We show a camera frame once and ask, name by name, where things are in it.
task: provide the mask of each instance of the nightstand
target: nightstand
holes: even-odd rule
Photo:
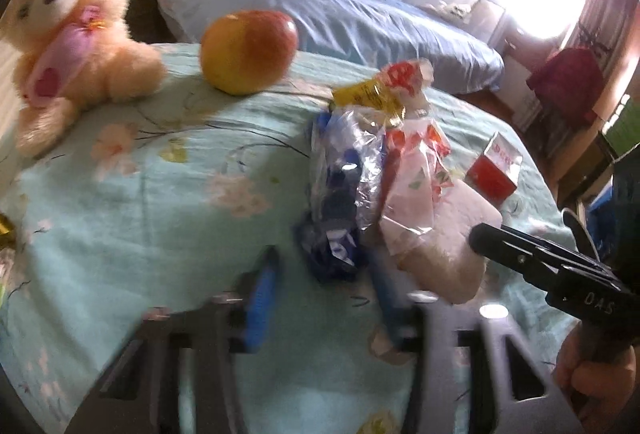
[[[125,15],[131,39],[140,42],[175,42],[156,0],[130,0]]]

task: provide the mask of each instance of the yellow package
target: yellow package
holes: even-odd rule
[[[369,79],[352,86],[334,90],[335,105],[365,106],[384,112],[390,122],[404,118],[405,108],[391,90],[380,80]]]

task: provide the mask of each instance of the red box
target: red box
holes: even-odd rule
[[[489,203],[499,207],[518,188],[522,154],[496,133],[466,177]]]

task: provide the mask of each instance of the light blue bedsheet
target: light blue bedsheet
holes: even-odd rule
[[[268,340],[238,357],[249,432],[355,434],[381,409],[400,418],[412,364],[370,354],[379,321],[370,287],[319,286],[291,233],[306,207],[305,131],[330,98],[313,84],[351,83],[373,70],[299,53],[288,80],[233,98],[203,81],[197,46],[161,48],[170,72],[161,92],[86,113],[55,150],[23,166],[0,201],[19,232],[0,309],[0,364],[15,390],[47,434],[60,434],[149,307],[196,307],[276,244],[284,285]],[[452,143],[454,175],[496,130],[525,151],[503,122],[440,91],[428,97]],[[112,156],[117,146],[122,156]],[[0,159],[9,174],[14,154]],[[574,245],[528,154],[506,208],[508,224]],[[519,276],[490,265],[488,281],[468,305],[499,299],[541,359],[554,361],[572,320]]]
[[[178,40],[200,42],[209,23],[238,10],[279,10],[298,28],[299,50],[382,68],[426,57],[447,93],[497,88],[504,65],[485,43],[395,0],[158,0]]]

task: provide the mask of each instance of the red apple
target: red apple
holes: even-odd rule
[[[273,10],[244,10],[215,20],[200,43],[204,78],[230,95],[276,84],[298,48],[293,20]]]

